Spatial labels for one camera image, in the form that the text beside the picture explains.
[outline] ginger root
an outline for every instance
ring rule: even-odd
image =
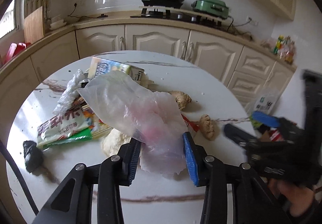
[[[220,128],[215,121],[212,121],[209,115],[202,115],[199,120],[199,129],[207,140],[214,140],[220,134]]]
[[[169,93],[175,97],[175,101],[178,104],[179,110],[183,110],[188,103],[191,103],[192,100],[188,94],[182,91],[169,91]]]

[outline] round table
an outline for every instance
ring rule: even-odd
[[[143,68],[157,91],[180,90],[192,98],[182,112],[191,121],[208,114],[212,119],[223,121],[237,119],[236,124],[254,134],[247,114],[233,94],[216,78],[195,65],[181,59],[145,51],[116,51],[100,54],[99,57],[128,63]],[[18,165],[38,209],[77,163],[87,166],[102,163],[106,156],[100,149],[100,140],[59,145],[45,151],[44,165],[56,177],[51,182],[43,175],[29,174],[25,169],[22,143],[36,140],[37,127],[53,117],[52,111],[73,74],[87,70],[91,57],[78,60],[58,70],[44,80],[26,99],[17,113],[10,130],[7,149]],[[243,149],[226,138],[223,133],[214,141],[208,141],[198,133],[195,142],[226,164],[238,166],[245,161]],[[31,224],[35,215],[10,166],[7,175],[12,195],[22,216]],[[125,223],[199,223],[203,200],[189,200],[187,195],[204,194],[204,187],[195,187],[187,171],[176,179],[167,179],[138,168],[130,187],[120,187]],[[161,202],[143,202],[147,197],[159,198]],[[228,223],[232,223],[231,193],[228,200]],[[97,223],[97,203],[92,205],[92,223]]]

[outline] cutting board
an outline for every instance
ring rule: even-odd
[[[31,44],[42,39],[45,35],[42,6],[29,14],[24,20],[25,42]]]

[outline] green electric cooker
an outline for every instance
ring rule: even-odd
[[[196,12],[209,14],[222,19],[228,18],[229,8],[221,0],[196,0],[191,4],[191,7]]]

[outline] hand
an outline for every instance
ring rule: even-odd
[[[301,216],[312,204],[314,192],[307,187],[298,187],[293,183],[271,179],[268,188],[276,196],[283,194],[290,202],[289,213],[293,217]]]

